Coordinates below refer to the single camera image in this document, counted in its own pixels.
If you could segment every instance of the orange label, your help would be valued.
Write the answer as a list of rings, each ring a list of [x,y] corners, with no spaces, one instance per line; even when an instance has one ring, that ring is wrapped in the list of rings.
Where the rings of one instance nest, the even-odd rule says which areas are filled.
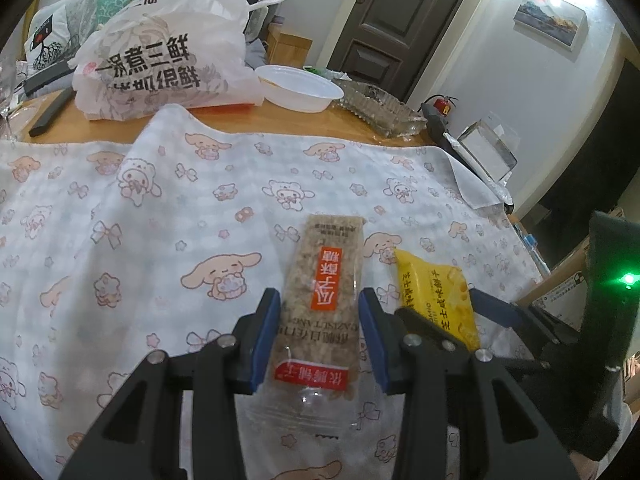
[[[311,310],[335,310],[338,303],[341,263],[342,249],[337,247],[320,248]]]

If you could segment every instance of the wooden table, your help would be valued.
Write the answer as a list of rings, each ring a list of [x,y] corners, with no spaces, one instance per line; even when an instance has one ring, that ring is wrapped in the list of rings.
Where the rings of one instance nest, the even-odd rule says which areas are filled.
[[[31,139],[27,131],[59,92],[37,98],[41,101],[38,114],[25,128],[25,142],[55,144],[59,142],[89,142],[110,140],[130,144],[136,140],[151,117],[130,121],[88,121],[73,101],[70,101],[43,135]],[[228,133],[263,132],[274,134],[337,137],[364,144],[383,146],[427,146],[433,144],[426,132],[411,139],[386,139],[349,111],[332,105],[319,114],[303,114],[277,107],[267,100],[262,106],[235,105],[195,108],[191,113],[207,126]]]

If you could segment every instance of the white plastic bowl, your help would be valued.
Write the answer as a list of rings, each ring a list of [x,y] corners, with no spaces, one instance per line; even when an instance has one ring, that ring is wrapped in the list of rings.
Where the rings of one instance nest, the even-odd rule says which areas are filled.
[[[255,73],[267,100],[296,112],[321,112],[332,100],[344,96],[342,89],[328,79],[292,66],[263,65]]]

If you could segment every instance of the framed picture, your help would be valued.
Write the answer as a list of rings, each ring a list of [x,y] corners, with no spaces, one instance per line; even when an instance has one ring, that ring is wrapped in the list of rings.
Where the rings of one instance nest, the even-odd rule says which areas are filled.
[[[573,50],[587,15],[564,0],[522,0],[513,19]]]

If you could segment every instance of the yellow snack package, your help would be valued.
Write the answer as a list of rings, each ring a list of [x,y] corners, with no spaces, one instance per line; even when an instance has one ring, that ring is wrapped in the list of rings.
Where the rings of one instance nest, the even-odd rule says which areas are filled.
[[[480,348],[474,310],[462,269],[435,265],[396,249],[402,304],[460,339],[470,351]]]

